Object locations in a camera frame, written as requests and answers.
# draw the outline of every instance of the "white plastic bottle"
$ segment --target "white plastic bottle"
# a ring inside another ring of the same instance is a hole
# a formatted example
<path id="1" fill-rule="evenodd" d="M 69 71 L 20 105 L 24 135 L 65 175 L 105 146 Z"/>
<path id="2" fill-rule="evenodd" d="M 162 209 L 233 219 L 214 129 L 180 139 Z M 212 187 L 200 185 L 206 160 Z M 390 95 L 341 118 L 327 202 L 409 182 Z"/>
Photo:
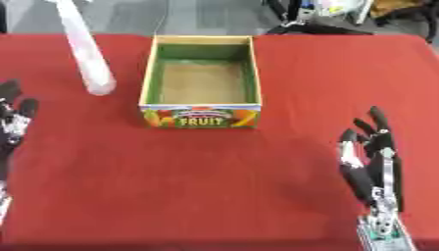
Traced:
<path id="1" fill-rule="evenodd" d="M 106 95 L 116 81 L 72 0 L 47 0 L 57 5 L 69 44 L 72 47 L 84 84 L 91 94 Z"/>

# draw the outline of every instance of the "fruit box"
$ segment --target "fruit box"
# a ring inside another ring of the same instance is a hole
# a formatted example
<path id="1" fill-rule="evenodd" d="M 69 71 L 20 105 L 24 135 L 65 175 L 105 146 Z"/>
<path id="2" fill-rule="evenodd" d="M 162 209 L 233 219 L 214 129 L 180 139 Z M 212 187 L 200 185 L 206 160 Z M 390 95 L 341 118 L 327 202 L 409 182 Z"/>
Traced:
<path id="1" fill-rule="evenodd" d="M 155 36 L 140 110 L 155 127 L 254 127 L 261 88 L 251 36 Z"/>

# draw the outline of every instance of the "printed fruit label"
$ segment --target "printed fruit label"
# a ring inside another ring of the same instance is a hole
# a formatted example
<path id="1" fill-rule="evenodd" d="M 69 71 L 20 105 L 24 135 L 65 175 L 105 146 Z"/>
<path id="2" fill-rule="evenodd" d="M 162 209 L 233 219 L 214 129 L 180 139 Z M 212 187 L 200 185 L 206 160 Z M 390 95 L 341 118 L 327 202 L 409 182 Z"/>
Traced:
<path id="1" fill-rule="evenodd" d="M 193 107 L 185 110 L 146 110 L 150 126 L 159 127 L 244 127 L 254 126 L 259 111 Z"/>

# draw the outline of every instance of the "table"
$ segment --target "table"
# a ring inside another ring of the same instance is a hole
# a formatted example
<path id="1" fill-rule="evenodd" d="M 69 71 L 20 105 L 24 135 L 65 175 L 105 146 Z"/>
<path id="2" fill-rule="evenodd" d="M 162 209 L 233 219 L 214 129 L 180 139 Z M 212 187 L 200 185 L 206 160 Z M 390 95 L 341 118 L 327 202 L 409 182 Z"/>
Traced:
<path id="1" fill-rule="evenodd" d="M 260 126 L 200 130 L 144 127 L 151 38 L 96 38 L 118 80 L 104 97 L 87 94 L 62 35 L 0 37 L 1 80 L 19 78 L 41 102 L 12 161 L 5 243 L 357 250 L 361 206 L 336 140 L 377 105 L 404 160 L 404 221 L 422 250 L 439 247 L 439 63 L 420 38 L 257 37 Z"/>

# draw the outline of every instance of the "floor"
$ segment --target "floor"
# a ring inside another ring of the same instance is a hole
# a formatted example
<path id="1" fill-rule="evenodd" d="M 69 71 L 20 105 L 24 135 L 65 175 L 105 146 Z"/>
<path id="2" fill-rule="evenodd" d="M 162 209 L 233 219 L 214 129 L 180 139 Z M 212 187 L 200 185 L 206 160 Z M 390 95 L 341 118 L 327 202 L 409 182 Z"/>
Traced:
<path id="1" fill-rule="evenodd" d="M 44 0 L 3 0 L 9 31 L 61 32 L 55 5 Z M 260 34 L 278 24 L 261 0 L 74 0 L 94 32 L 158 34 Z M 349 26 L 342 20 L 324 23 Z M 399 22 L 378 28 L 372 22 L 357 27 L 382 33 L 425 34 L 425 24 Z M 439 38 L 433 43 L 439 47 Z"/>

